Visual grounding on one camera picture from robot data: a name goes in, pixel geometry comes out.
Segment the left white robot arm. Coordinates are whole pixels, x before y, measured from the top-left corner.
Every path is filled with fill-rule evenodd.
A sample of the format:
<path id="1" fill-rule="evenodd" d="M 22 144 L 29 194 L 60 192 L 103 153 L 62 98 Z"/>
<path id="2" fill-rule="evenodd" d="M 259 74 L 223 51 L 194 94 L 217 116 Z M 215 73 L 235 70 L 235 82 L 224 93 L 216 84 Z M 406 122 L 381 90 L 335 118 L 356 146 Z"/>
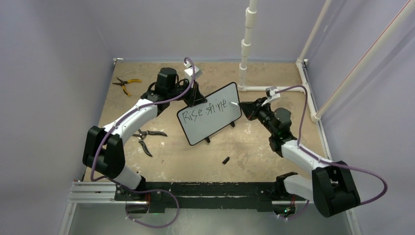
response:
<path id="1" fill-rule="evenodd" d="M 127 188 L 133 200 L 146 194 L 145 178 L 131 170 L 125 161 L 124 145 L 144 124 L 159 116 L 172 101 L 184 101 L 193 107 L 207 102 L 193 79 L 178 79 L 173 68 L 161 68 L 157 80 L 124 115 L 104 127 L 87 132 L 82 158 L 91 172 L 99 172 Z"/>

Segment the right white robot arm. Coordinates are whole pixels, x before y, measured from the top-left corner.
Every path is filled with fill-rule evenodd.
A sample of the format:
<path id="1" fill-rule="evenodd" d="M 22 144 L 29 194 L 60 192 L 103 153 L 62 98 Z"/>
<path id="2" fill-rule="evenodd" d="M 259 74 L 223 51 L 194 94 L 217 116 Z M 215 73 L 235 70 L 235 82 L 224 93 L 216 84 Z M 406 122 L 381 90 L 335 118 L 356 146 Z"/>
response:
<path id="1" fill-rule="evenodd" d="M 306 172 L 311 179 L 289 172 L 276 178 L 273 194 L 280 199 L 297 195 L 313 202 L 324 217 L 345 212 L 361 204 L 360 195 L 345 162 L 333 162 L 316 155 L 299 144 L 290 128 L 291 112 L 285 108 L 272 110 L 266 99 L 240 102 L 238 105 L 247 120 L 258 120 L 269 132 L 270 148 Z"/>

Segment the small black-framed whiteboard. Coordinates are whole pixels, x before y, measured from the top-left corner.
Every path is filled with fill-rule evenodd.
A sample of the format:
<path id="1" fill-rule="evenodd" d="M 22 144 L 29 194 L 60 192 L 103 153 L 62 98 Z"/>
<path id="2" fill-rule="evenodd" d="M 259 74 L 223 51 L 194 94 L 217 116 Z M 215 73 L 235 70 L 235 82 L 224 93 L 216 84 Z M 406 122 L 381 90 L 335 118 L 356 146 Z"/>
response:
<path id="1" fill-rule="evenodd" d="M 207 103 L 185 107 L 177 112 L 177 118 L 189 145 L 193 146 L 235 122 L 242 116 L 237 84 L 231 82 L 209 94 Z"/>

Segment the black marker cap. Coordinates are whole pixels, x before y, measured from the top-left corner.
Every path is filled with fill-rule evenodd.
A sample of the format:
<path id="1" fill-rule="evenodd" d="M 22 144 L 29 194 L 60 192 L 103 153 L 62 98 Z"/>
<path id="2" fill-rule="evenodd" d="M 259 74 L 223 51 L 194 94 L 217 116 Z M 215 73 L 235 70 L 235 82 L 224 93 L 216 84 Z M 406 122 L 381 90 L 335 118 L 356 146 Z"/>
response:
<path id="1" fill-rule="evenodd" d="M 222 164 L 226 164 L 228 161 L 230 160 L 230 157 L 226 157 L 223 161 L 222 161 Z"/>

